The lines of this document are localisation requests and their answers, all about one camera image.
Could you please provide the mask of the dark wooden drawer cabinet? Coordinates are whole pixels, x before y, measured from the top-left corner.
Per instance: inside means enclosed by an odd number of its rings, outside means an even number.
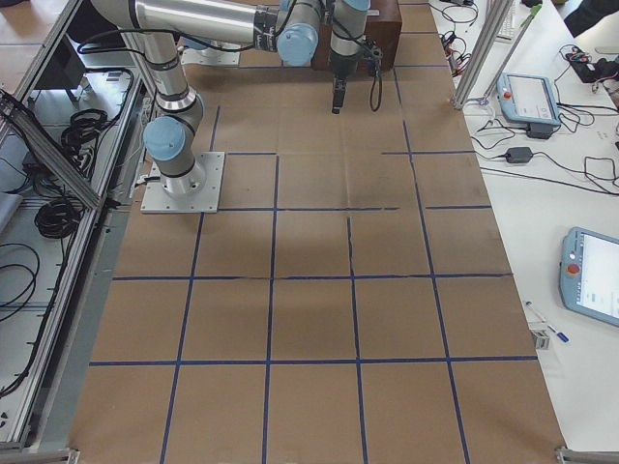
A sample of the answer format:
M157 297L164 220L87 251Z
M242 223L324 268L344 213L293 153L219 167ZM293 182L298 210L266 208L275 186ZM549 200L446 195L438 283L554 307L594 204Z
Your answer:
M393 68L398 51L399 34L402 27L402 17L396 0L371 0L368 11L365 34L376 42L383 53L381 70ZM318 47L310 61L310 67L315 71L329 70L329 53L332 27L321 25Z

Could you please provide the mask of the black power adapter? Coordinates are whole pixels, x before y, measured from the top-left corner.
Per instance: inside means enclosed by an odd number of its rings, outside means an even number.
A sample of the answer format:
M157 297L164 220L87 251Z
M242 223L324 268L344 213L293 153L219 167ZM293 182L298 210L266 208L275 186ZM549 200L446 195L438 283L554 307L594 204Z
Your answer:
M505 160L510 164L526 164L533 158L529 147L512 147L505 153Z

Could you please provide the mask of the teach pendant upper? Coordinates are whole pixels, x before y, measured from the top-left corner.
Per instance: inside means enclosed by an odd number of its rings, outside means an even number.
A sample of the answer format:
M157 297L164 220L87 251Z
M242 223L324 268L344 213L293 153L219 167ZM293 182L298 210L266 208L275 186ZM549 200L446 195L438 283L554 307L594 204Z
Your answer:
M534 123L557 128L559 110L547 77L502 73L496 82L501 111L513 123Z

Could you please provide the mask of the teach pendant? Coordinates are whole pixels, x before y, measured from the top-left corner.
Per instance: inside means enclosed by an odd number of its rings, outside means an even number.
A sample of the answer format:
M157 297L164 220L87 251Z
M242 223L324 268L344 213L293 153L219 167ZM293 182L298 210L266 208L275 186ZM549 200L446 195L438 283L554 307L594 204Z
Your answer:
M564 237L559 290L565 308L618 326L618 240L573 227Z
M534 123L557 128L559 110L547 77L502 73L496 82L501 111L513 123Z

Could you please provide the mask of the brown paper table cover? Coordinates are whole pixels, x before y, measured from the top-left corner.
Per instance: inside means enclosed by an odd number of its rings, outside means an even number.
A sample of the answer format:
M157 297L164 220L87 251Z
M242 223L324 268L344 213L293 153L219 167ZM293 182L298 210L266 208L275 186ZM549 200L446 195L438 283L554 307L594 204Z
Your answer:
M246 52L190 66L213 215L128 223L83 463L551 463L563 438L424 1L383 103Z

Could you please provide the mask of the teach pendant lower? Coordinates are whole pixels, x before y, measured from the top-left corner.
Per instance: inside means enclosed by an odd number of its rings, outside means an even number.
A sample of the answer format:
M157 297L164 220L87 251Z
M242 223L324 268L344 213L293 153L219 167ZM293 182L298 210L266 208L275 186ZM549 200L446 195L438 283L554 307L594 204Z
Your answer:
M573 227L564 237L559 290L565 308L618 326L618 240Z

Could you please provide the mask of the small metal binder clip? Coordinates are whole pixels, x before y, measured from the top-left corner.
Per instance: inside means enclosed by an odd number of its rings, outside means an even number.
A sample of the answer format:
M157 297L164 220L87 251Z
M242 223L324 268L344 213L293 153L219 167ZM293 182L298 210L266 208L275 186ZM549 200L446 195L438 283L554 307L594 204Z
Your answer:
M550 337L546 330L531 330L531 337L536 350L548 350Z

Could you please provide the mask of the blue white pen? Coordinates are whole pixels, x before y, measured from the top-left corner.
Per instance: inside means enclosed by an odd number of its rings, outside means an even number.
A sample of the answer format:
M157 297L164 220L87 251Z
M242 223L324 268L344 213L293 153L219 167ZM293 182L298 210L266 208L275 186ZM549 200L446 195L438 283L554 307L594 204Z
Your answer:
M549 320L548 320L548 319L547 319L547 318L546 318L546 317L545 317L545 316L544 316L544 315L543 315L543 314L542 314L542 313L541 313L538 309L536 309L536 308L533 306L533 304L532 304L532 302L531 302L531 301L526 301L526 302L525 302L525 306L526 306L526 307L527 307L530 311L532 311L532 312L533 312L533 313L534 313L534 314L535 314L535 315L536 315L536 316L537 316L537 317L538 317L538 318L539 318L539 319L540 319L543 323L545 323L545 324L546 324L546 326L547 326L547 327L548 327L548 328L549 328L549 329L550 329L550 330L551 330L551 331L552 331L552 332L553 332L553 333L554 333L554 334L555 334L555 335L556 335L556 336L557 336L557 337L558 337L558 338L559 338L559 339L560 339L563 343L569 343L569 342L570 342L569 337L568 337L565 333L563 333L563 332L559 331L556 327L554 327L554 326L550 323L550 321L549 321Z

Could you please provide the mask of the aluminium frame post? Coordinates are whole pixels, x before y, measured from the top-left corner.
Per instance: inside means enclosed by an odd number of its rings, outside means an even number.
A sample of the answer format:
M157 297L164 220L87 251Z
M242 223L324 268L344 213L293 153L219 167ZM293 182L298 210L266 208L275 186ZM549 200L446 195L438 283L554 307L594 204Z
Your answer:
M471 53L471 58L468 62L468 66L464 74L461 76L455 94L451 98L454 109L462 110L462 108L465 107L468 102L479 102L480 104L487 104L488 97L491 94L492 89L495 87L498 78L509 63L512 55L516 51L519 43L523 39L523 36L530 27L534 18L543 7L543 4L538 4L529 9L528 15L525 17L525 19L522 20L522 22L517 28L517 35L512 40L511 48L507 52L507 55L503 59L503 62L499 65L494 77L487 85L484 94L479 98L470 98L473 86L477 82L477 79L484 67L486 58L489 55L492 46L494 45L495 38L499 32L500 26L504 22L504 19L507 17L512 5L512 1L493 1L489 5L489 10L486 13L486 20L482 26L480 35Z

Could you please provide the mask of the square metal base plate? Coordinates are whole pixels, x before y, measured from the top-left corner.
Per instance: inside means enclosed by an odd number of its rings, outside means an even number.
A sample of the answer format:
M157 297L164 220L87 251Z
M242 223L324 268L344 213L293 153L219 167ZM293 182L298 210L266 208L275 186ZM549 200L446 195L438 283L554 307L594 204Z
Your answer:
M140 211L144 214L214 214L218 211L225 152L195 155L191 172L179 178L164 176L153 163Z

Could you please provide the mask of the aluminium side frame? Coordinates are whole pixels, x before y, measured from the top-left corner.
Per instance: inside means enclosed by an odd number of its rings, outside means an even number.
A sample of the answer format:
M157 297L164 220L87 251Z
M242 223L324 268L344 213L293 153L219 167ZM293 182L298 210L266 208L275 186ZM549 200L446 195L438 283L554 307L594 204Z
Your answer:
M1 12L1 451L29 449L54 389L58 340L112 203L141 79L122 53L81 56L76 1Z

